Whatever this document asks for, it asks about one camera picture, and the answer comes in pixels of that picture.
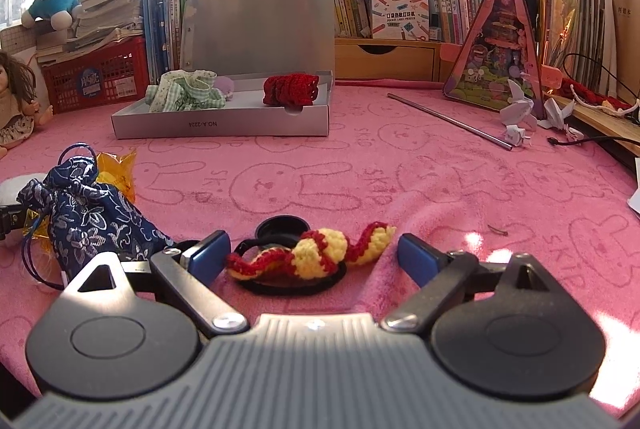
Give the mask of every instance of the blue floral drawstring bag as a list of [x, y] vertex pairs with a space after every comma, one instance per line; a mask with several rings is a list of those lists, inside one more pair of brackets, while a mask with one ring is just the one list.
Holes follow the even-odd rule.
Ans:
[[[64, 160], [76, 148], [87, 149], [91, 156]], [[97, 177], [94, 150], [87, 144], [74, 144], [62, 152], [58, 165], [42, 182], [31, 180], [18, 193], [18, 202], [38, 213], [22, 242], [22, 261], [37, 281], [63, 288], [39, 276], [31, 258], [31, 237], [47, 217], [49, 239], [69, 280], [98, 253], [116, 252], [123, 261], [141, 261], [174, 245], [116, 186], [98, 183]]]

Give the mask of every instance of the blue stuffed animal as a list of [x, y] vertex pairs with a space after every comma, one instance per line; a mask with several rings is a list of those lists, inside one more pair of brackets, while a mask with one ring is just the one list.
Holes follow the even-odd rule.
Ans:
[[53, 30], [65, 30], [82, 9], [79, 0], [34, 0], [22, 14], [22, 26], [31, 28], [37, 18], [49, 19]]

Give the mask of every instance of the red plastic basket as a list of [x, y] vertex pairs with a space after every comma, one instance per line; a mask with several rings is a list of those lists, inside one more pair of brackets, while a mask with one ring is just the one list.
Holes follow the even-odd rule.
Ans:
[[43, 67], [42, 76], [56, 114], [141, 99], [149, 84], [145, 40], [133, 37]]

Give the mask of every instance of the doll dress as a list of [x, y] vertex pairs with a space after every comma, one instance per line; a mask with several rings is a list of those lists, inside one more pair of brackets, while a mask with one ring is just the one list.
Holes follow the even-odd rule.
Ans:
[[6, 88], [0, 92], [0, 146], [7, 146], [29, 138], [35, 120], [20, 111], [18, 99]]

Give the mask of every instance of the black hair tie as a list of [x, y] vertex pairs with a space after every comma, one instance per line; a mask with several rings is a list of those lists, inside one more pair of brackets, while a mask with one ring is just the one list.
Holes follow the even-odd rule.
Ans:
[[[293, 239], [290, 235], [282, 235], [282, 234], [269, 234], [263, 237], [254, 238], [254, 239], [244, 239], [238, 246], [234, 252], [237, 255], [244, 255], [244, 253], [253, 249], [254, 247], [269, 247], [274, 245], [279, 245], [281, 247], [285, 247], [286, 249], [293, 249], [298, 244], [298, 239]], [[332, 286], [339, 283], [344, 275], [347, 273], [347, 265], [344, 261], [338, 263], [338, 270], [332, 275], [328, 275], [321, 279], [314, 279], [309, 284], [303, 284], [305, 281], [300, 280], [301, 284], [299, 286], [277, 286], [270, 285], [263, 282], [254, 281], [253, 279], [242, 280], [236, 279], [236, 282], [244, 287], [244, 289], [252, 292], [256, 295], [268, 295], [268, 296], [285, 296], [285, 297], [295, 297], [295, 296], [308, 296], [315, 295], [325, 290], [329, 290]]]

